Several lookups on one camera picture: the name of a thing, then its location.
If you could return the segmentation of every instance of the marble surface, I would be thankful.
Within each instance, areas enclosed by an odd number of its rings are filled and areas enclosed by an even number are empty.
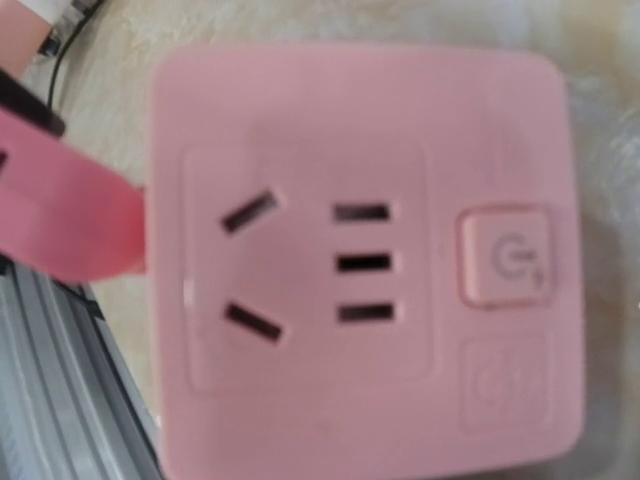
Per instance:
[[[56,106],[67,141],[145,183],[150,73],[186,43],[374,41],[533,50],[570,91],[587,278],[588,419],[554,462],[481,479],[640,472],[640,0],[108,0],[71,50]],[[50,65],[27,81],[44,91]],[[152,411],[142,277],[95,285]]]

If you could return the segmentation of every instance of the pink button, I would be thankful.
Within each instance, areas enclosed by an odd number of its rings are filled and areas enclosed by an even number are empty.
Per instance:
[[[463,299],[476,308],[545,302],[553,273],[549,228],[538,207],[465,213],[459,225]]]

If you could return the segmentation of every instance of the light pink object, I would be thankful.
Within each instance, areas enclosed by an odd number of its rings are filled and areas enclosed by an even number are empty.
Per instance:
[[[144,264],[142,193],[0,110],[0,251],[81,283]]]
[[[510,53],[168,59],[148,191],[168,477],[426,478],[569,449],[584,338],[565,102],[552,65]],[[540,291],[498,288],[481,257],[502,233],[531,240],[507,266],[535,264]],[[386,270],[336,269],[380,253]]]

